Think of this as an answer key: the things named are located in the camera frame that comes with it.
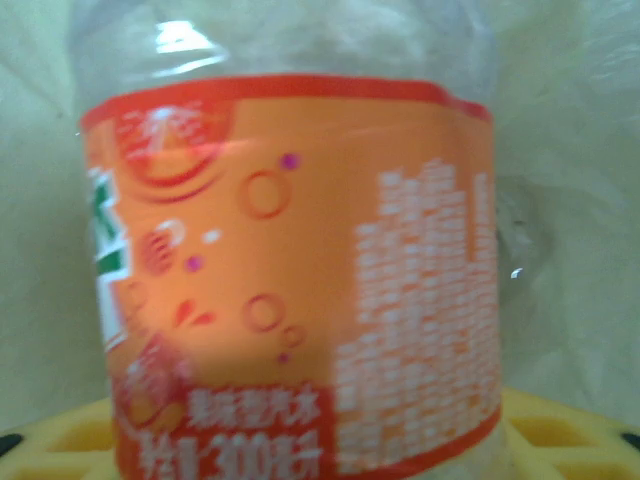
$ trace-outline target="plastic bottle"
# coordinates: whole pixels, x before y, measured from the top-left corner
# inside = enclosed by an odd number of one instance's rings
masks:
[[[70,49],[123,478],[508,478],[472,0],[85,0]]]

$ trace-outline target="orange juice bottle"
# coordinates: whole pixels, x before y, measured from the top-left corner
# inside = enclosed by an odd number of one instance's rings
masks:
[[[125,480],[507,478],[472,0],[85,0]]]

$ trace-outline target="purple dot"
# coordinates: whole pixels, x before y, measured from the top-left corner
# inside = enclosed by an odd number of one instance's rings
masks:
[[[278,363],[289,363],[289,360],[291,360],[291,355],[288,353],[281,353],[278,355]]]
[[[185,268],[190,272],[197,272],[204,265],[204,259],[199,255],[189,257],[185,262]]]
[[[295,170],[300,165],[300,158],[295,153],[287,153],[281,159],[282,168],[286,170]]]

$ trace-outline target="bottle label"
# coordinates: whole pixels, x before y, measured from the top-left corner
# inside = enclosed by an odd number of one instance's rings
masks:
[[[403,479],[497,426],[482,106],[240,77],[83,124],[123,478]]]

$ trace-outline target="yellow plastic rack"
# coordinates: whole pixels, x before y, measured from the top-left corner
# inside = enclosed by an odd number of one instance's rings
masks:
[[[519,480],[640,480],[640,430],[514,390],[504,399]],[[107,400],[7,435],[1,480],[118,478]]]

